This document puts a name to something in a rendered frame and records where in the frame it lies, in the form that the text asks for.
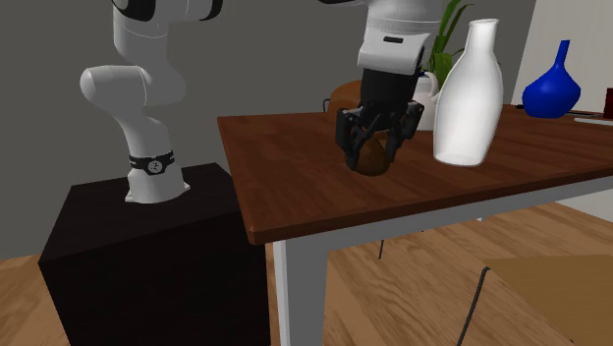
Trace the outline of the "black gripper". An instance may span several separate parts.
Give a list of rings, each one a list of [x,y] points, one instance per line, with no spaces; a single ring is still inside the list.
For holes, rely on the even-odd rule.
[[[394,74],[364,69],[359,108],[339,108],[336,115],[335,141],[346,155],[347,166],[356,171],[363,145],[377,131],[381,114],[395,114],[388,130],[386,154],[395,160],[405,140],[411,140],[418,128],[424,106],[412,101],[419,73]]]

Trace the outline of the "green plant in white jug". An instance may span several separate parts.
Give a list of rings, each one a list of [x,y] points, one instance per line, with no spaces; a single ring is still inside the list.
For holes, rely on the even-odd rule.
[[[464,48],[454,53],[445,51],[459,19],[470,4],[461,5],[463,0],[449,0],[431,48],[428,50],[428,60],[421,67],[418,84],[413,100],[420,103],[424,109],[418,123],[419,131],[432,131],[435,123],[435,112],[440,89],[453,67],[453,58],[462,53]]]

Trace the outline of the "brown round chair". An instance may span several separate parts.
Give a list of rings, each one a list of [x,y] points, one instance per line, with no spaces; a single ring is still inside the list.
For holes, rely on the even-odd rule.
[[[330,95],[326,112],[335,116],[339,108],[354,109],[361,102],[362,81],[357,80],[338,86]]]

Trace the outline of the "tan chair with black legs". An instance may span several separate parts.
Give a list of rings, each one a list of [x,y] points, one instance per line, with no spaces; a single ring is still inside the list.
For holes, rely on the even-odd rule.
[[[462,346],[490,270],[574,346],[613,346],[613,256],[486,259],[457,346]]]

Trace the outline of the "blue vase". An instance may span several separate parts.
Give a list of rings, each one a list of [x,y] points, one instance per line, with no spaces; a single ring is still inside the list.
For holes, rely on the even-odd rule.
[[[570,40],[562,40],[553,65],[524,89],[522,104],[530,117],[558,119],[579,101],[581,87],[565,67],[569,47]]]

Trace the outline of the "black robot stand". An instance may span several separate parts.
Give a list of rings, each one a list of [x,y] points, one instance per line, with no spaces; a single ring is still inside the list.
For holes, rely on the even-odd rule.
[[[123,178],[73,186],[39,260],[71,346],[269,346],[265,249],[231,176],[187,167],[190,189],[125,202]]]

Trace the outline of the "wooden table with white legs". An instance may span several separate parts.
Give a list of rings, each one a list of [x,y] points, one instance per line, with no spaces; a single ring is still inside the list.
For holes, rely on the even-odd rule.
[[[431,134],[389,170],[349,170],[323,113],[218,119],[249,241],[274,250],[281,346],[322,346],[330,252],[613,189],[613,127],[505,106],[485,161],[446,165]]]

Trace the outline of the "brown pear-shaped object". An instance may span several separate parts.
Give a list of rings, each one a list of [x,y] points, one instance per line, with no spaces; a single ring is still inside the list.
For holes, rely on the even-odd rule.
[[[356,172],[373,177],[382,175],[389,169],[391,162],[382,142],[385,140],[386,135],[378,133],[363,144],[358,156]]]

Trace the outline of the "tall white vase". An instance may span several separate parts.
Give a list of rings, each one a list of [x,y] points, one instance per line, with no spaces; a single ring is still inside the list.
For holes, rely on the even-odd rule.
[[[503,79],[493,52],[497,19],[470,22],[465,50],[439,92],[433,156],[454,166],[480,165],[490,148],[503,105]]]

